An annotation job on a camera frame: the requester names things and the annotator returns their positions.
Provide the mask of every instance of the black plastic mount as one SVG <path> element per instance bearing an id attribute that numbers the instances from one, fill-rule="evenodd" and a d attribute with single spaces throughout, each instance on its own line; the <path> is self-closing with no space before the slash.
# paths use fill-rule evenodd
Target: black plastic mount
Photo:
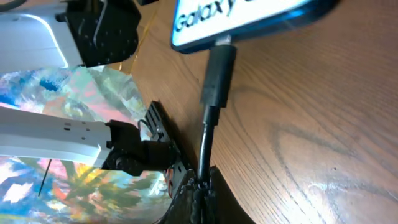
<path id="1" fill-rule="evenodd" d="M 102 169 L 122 170 L 132 176 L 142 171 L 164 171 L 176 160 L 177 154 L 169 142 L 141 141 L 139 130 L 130 123 L 106 123 L 111 129 L 111 149 Z"/>
<path id="2" fill-rule="evenodd" d="M 67 12 L 56 16 L 66 22 L 87 67 L 121 62 L 138 46 L 141 15 L 132 0 L 69 1 Z"/>
<path id="3" fill-rule="evenodd" d="M 152 101 L 149 105 L 145 119 L 149 125 L 149 128 L 154 131 L 154 135 L 151 140 L 157 142 L 170 142 L 172 148 L 177 152 L 178 157 L 170 169 L 173 172 L 171 179 L 167 181 L 170 182 L 170 193 L 172 198 L 174 198 L 178 192 L 181 181 L 183 180 L 187 170 L 191 169 L 192 166 L 189 163 L 186 153 L 182 149 L 182 145 L 176 134 L 176 130 L 172 128 L 170 120 L 164 111 L 162 105 L 159 102 Z"/>
<path id="4" fill-rule="evenodd" d="M 141 141 L 140 131 L 133 124 L 111 120 L 106 123 L 111 129 L 111 141 L 106 147 L 111 149 L 102 165 L 104 170 L 121 170 L 132 176 L 140 176 L 142 171 L 166 172 L 169 193 L 172 198 L 191 168 L 181 145 L 174 135 L 167 115 L 160 103 L 152 102 L 145 115 L 148 128 L 153 130 L 151 141 Z"/>

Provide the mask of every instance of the wooden surface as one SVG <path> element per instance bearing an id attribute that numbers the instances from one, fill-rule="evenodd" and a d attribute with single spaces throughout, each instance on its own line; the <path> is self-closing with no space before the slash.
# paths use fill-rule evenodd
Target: wooden surface
<path id="1" fill-rule="evenodd" d="M 208 52 L 170 49 L 161 0 L 132 68 L 199 148 Z M 304 29 L 241 42 L 212 164 L 257 223 L 398 222 L 398 2 L 343 0 Z"/>

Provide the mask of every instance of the smartphone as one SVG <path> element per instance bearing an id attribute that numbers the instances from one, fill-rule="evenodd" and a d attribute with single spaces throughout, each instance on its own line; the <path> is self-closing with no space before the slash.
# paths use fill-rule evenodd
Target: smartphone
<path id="1" fill-rule="evenodd" d="M 214 46 L 307 25 L 332 10 L 337 0 L 177 0 L 171 46 L 189 54 Z"/>

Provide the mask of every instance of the white robotic arm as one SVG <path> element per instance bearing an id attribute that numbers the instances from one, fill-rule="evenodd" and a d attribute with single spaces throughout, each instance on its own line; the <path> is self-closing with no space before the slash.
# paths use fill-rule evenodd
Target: white robotic arm
<path id="1" fill-rule="evenodd" d="M 75 161 L 101 167 L 111 130 L 103 122 L 74 121 L 0 108 L 0 155 Z"/>

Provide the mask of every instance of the black mechanical part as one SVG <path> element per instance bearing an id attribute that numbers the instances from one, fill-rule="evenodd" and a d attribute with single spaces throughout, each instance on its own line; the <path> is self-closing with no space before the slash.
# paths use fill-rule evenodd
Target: black mechanical part
<path id="1" fill-rule="evenodd" d="M 111 120 L 111 149 L 104 161 L 104 170 L 122 170 L 132 176 L 142 171 L 167 170 L 177 159 L 177 153 L 169 142 L 141 141 L 139 130 L 130 123 Z"/>
<path id="2" fill-rule="evenodd" d="M 137 49 L 141 15 L 132 0 L 68 1 L 56 18 L 68 24 L 87 67 L 121 62 Z"/>
<path id="3" fill-rule="evenodd" d="M 180 140 L 172 129 L 169 118 L 159 102 L 151 102 L 145 115 L 145 119 L 149 125 L 149 129 L 154 131 L 151 140 L 157 142 L 171 142 L 173 150 L 177 152 L 177 159 L 170 167 L 173 174 L 171 178 L 167 180 L 170 183 L 170 196 L 174 198 L 178 192 L 178 188 L 184 175 L 187 173 L 187 170 L 192 168 L 192 166 L 189 163 L 185 152 L 180 150 L 182 149 Z"/>
<path id="4" fill-rule="evenodd" d="M 254 224 L 235 199 L 217 167 L 211 167 L 207 187 L 200 188 L 199 186 L 195 172 L 188 170 L 178 188 L 178 194 L 158 224 Z M 209 211 L 200 216 L 195 215 L 197 195 L 205 195 L 202 208 Z"/>

